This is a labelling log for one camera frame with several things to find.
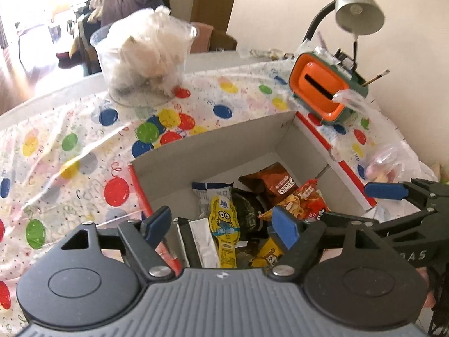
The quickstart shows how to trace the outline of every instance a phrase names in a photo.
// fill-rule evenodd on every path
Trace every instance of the polka dot tablecloth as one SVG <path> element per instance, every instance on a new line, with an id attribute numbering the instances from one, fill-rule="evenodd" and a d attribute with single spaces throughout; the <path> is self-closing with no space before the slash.
<path id="1" fill-rule="evenodd" d="M 170 102 L 127 108 L 107 92 L 49 108 L 1 131 L 0 336 L 26 322 L 15 298 L 20 276 L 81 222 L 102 223 L 139 209 L 127 164 L 161 145 L 286 110 L 313 116 L 287 85 L 294 61 L 187 75 Z M 358 171 L 380 142 L 366 118 L 317 126 Z"/>

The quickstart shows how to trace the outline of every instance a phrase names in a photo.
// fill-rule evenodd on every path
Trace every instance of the red balloon print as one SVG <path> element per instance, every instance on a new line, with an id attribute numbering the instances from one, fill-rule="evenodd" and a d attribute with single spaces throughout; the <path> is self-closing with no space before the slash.
<path id="1" fill-rule="evenodd" d="M 178 139 L 182 139 L 182 137 L 178 133 L 167 131 L 161 137 L 161 145 L 173 142 Z"/>
<path id="2" fill-rule="evenodd" d="M 0 305 L 5 309 L 11 308 L 10 291 L 3 281 L 0 281 Z"/>
<path id="3" fill-rule="evenodd" d="M 179 113 L 179 117 L 181 118 L 181 123 L 178 125 L 179 129 L 190 130 L 195 127 L 195 119 L 191 116 L 184 113 Z"/>
<path id="4" fill-rule="evenodd" d="M 110 206 L 121 206 L 129 197 L 128 183 L 121 177 L 114 177 L 106 184 L 104 196 Z"/>
<path id="5" fill-rule="evenodd" d="M 182 87 L 179 87 L 179 86 L 176 86 L 173 89 L 173 93 L 179 99 L 187 99 L 188 97 L 190 97 L 190 91 L 187 90 L 186 88 L 182 88 Z"/>
<path id="6" fill-rule="evenodd" d="M 360 131 L 358 129 L 354 129 L 354 136 L 360 144 L 366 143 L 366 136 L 363 134 L 362 131 Z"/>
<path id="7" fill-rule="evenodd" d="M 3 236 L 4 236 L 4 224 L 0 220 L 0 242 L 3 240 Z"/>
<path id="8" fill-rule="evenodd" d="M 317 127 L 322 126 L 321 120 L 318 119 L 318 118 L 317 118 L 315 115 L 313 115 L 312 113 L 309 113 L 309 114 L 307 115 L 307 117 L 308 117 L 309 120 L 310 120 L 312 123 L 314 123 Z"/>

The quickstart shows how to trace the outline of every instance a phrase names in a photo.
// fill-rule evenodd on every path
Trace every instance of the green balloon print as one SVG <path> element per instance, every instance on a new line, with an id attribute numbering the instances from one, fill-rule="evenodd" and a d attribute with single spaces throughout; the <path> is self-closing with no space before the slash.
<path id="1" fill-rule="evenodd" d="M 151 143 L 159 138 L 159 129 L 153 123 L 145 122 L 137 128 L 136 136 L 141 142 Z"/>
<path id="2" fill-rule="evenodd" d="M 25 230 L 26 241 L 32 249 L 39 249 L 45 243 L 45 227 L 37 219 L 31 219 Z"/>
<path id="3" fill-rule="evenodd" d="M 63 139 L 61 147 L 64 151 L 71 151 L 77 143 L 78 136 L 75 133 L 70 133 Z"/>
<path id="4" fill-rule="evenodd" d="M 273 90 L 270 89 L 268 86 L 265 86 L 265 85 L 260 85 L 259 86 L 259 90 L 262 91 L 262 93 L 267 94 L 267 95 L 270 95 L 270 94 L 273 93 Z"/>
<path id="5" fill-rule="evenodd" d="M 366 130 L 368 130 L 369 126 L 370 126 L 370 120 L 367 118 L 362 118 L 362 120 L 360 121 L 360 124 L 362 125 L 362 127 Z"/>

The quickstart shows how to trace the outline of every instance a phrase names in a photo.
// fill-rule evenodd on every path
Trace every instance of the clear plastic container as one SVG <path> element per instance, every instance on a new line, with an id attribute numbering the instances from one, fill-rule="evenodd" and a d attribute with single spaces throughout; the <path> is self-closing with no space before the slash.
<path id="1" fill-rule="evenodd" d="M 171 28 L 174 27 L 174 35 L 178 32 L 186 34 L 188 44 L 183 45 L 186 51 L 177 55 L 181 63 L 169 65 L 169 69 L 166 69 L 164 74 L 157 74 L 156 72 L 151 77 L 145 77 L 141 74 L 141 71 L 138 72 L 123 58 L 121 47 L 115 47 L 114 44 L 105 44 L 105 39 L 108 38 L 111 26 L 112 24 L 109 24 L 98 29 L 90 38 L 90 43 L 97 51 L 98 60 L 112 100 L 128 107 L 153 107 L 169 101 L 174 96 L 172 93 L 173 88 L 180 85 L 182 81 L 185 71 L 185 59 L 190 52 L 193 40 L 197 36 L 195 27 L 169 16 L 168 24 L 166 22 L 166 26 L 163 26 L 163 29 L 171 33 Z"/>

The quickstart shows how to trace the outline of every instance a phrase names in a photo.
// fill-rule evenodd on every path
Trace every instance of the snack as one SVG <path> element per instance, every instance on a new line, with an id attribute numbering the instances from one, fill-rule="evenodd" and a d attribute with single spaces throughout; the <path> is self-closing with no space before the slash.
<path id="1" fill-rule="evenodd" d="M 209 216 L 210 202 L 214 196 L 220 195 L 228 199 L 232 198 L 232 185 L 223 182 L 192 182 L 192 190 L 199 198 L 199 219 Z"/>
<path id="2" fill-rule="evenodd" d="M 317 180 L 309 180 L 299 189 L 287 196 L 279 204 L 298 219 L 315 218 L 329 211 L 326 203 L 317 190 Z M 263 220 L 271 220 L 272 209 L 261 216 Z"/>
<path id="3" fill-rule="evenodd" d="M 265 211 L 256 195 L 249 191 L 232 188 L 232 202 L 237 211 L 241 234 L 267 238 L 266 222 L 259 218 L 259 215 Z"/>
<path id="4" fill-rule="evenodd" d="M 237 212 L 230 198 L 216 195 L 210 203 L 209 228 L 218 241 L 220 268 L 235 269 L 235 243 L 240 238 Z"/>
<path id="5" fill-rule="evenodd" d="M 210 233 L 209 223 L 206 218 L 193 220 L 189 223 L 195 246 L 204 269 L 216 269 L 219 267 L 219 259 L 214 239 Z"/>
<path id="6" fill-rule="evenodd" d="M 240 176 L 239 181 L 260 195 L 269 208 L 277 205 L 298 188 L 295 180 L 279 162 L 259 172 Z"/>
<path id="7" fill-rule="evenodd" d="M 259 253 L 259 244 L 265 240 L 256 238 L 248 241 L 238 241 L 235 245 L 237 269 L 247 269 Z"/>
<path id="8" fill-rule="evenodd" d="M 270 266 L 273 267 L 280 256 L 282 256 L 284 252 L 278 247 L 277 244 L 270 237 L 267 242 L 262 246 L 256 258 L 251 263 L 252 267 L 265 267 Z"/>

